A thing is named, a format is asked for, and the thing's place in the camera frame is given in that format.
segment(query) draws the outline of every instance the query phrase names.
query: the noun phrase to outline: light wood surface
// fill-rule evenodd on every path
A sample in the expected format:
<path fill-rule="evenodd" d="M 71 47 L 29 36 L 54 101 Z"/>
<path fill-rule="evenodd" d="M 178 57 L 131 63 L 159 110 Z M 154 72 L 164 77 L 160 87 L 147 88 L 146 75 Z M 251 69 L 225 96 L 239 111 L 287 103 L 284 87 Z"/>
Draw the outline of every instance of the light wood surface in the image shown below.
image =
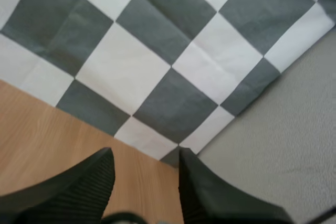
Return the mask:
<path fill-rule="evenodd" d="M 182 224 L 178 172 L 0 81 L 0 195 L 31 186 L 111 147 L 116 181 L 105 215 Z"/>

